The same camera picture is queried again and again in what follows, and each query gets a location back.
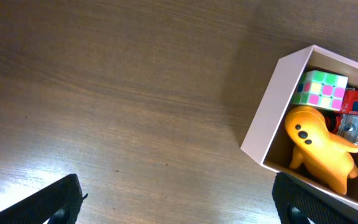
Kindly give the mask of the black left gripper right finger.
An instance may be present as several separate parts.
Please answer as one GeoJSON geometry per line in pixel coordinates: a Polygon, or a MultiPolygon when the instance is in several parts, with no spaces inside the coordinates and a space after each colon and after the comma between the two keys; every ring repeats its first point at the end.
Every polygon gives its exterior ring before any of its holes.
{"type": "Polygon", "coordinates": [[[276,174],[272,197],[282,223],[358,223],[358,211],[285,172],[276,174]]]}

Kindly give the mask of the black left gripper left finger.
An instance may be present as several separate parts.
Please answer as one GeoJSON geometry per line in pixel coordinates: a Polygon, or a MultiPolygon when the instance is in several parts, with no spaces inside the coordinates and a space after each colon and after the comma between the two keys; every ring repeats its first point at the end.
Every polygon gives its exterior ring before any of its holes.
{"type": "Polygon", "coordinates": [[[75,224],[83,194],[76,174],[39,190],[0,212],[0,224],[75,224]]]}

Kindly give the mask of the orange toy figure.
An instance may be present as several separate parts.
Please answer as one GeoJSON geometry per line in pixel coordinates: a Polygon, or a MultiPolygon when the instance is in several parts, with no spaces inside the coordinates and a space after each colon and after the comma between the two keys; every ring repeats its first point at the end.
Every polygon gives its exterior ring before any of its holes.
{"type": "Polygon", "coordinates": [[[302,164],[339,195],[347,194],[347,180],[358,176],[352,153],[358,146],[328,131],[324,116],[310,106],[297,106],[285,117],[285,130],[295,143],[290,169],[302,164]]]}

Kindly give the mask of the red grey toy car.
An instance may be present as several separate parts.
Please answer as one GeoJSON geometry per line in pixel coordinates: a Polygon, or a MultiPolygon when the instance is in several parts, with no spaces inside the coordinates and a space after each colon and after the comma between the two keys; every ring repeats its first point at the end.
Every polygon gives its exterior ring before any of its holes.
{"type": "Polygon", "coordinates": [[[346,88],[341,109],[325,116],[328,131],[358,145],[358,90],[346,88]]]}

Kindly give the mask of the pastel puzzle cube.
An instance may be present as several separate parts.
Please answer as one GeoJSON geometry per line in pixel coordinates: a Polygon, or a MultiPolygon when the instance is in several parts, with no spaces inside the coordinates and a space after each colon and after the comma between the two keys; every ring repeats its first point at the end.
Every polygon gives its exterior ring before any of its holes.
{"type": "Polygon", "coordinates": [[[306,105],[339,111],[343,102],[348,77],[312,70],[302,74],[291,104],[306,105]]]}

